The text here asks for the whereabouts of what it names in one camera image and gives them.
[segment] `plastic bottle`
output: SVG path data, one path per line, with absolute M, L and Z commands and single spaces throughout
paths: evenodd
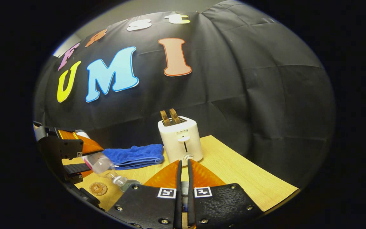
M 76 134 L 90 139 L 87 133 L 85 133 L 81 129 L 76 130 Z M 118 166 L 114 165 L 111 160 L 107 158 L 106 155 L 104 155 L 102 152 L 83 156 L 81 158 L 87 164 L 87 166 L 99 177 L 108 178 L 112 180 L 113 184 L 116 184 L 120 187 L 126 184 L 126 181 L 128 179 L 116 173 L 115 168 Z

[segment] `sticker label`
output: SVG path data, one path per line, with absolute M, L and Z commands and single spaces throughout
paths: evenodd
M 176 188 L 160 188 L 158 193 L 159 198 L 175 199 Z
M 200 188 L 194 188 L 194 197 L 200 198 L 200 197 L 212 197 L 211 189 L 210 187 L 200 187 Z

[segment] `blue letter m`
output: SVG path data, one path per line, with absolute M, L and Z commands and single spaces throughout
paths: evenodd
M 89 71 L 88 92 L 85 98 L 87 103 L 100 97 L 96 82 L 101 91 L 108 94 L 113 75 L 115 75 L 115 83 L 112 90 L 115 92 L 135 87 L 139 83 L 139 79 L 133 75 L 132 70 L 132 53 L 135 50 L 134 46 L 119 50 L 108 67 L 102 59 L 93 61 L 87 66 Z

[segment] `toaster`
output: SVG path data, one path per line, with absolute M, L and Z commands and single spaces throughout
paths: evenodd
M 183 116 L 177 118 L 180 123 L 170 118 L 171 125 L 167 126 L 161 120 L 158 128 L 169 162 L 181 160 L 182 166 L 186 166 L 188 159 L 199 161 L 203 158 L 199 130 L 196 121 Z

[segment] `wooden table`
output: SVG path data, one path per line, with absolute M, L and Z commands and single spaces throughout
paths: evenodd
M 297 187 L 282 181 L 248 161 L 211 135 L 200 138 L 200 142 L 203 159 L 199 163 L 215 173 L 226 184 L 240 184 L 262 211 L 269 210 L 298 190 Z M 144 184 L 159 170 L 169 165 L 165 150 L 163 151 L 163 156 L 165 160 L 160 165 L 151 165 L 132 170 L 118 170 L 117 173 Z M 74 158 L 71 161 L 63 159 L 62 161 L 64 165 L 84 163 L 81 158 Z M 189 181 L 187 166 L 182 168 L 181 181 Z M 83 182 L 76 184 L 76 186 L 90 192 L 90 185 L 94 182 L 102 182 L 108 187 L 106 194 L 95 196 L 101 202 L 100 207 L 108 211 L 121 197 L 123 192 L 118 186 L 112 184 L 109 179 L 98 177 L 94 173 L 85 177 Z

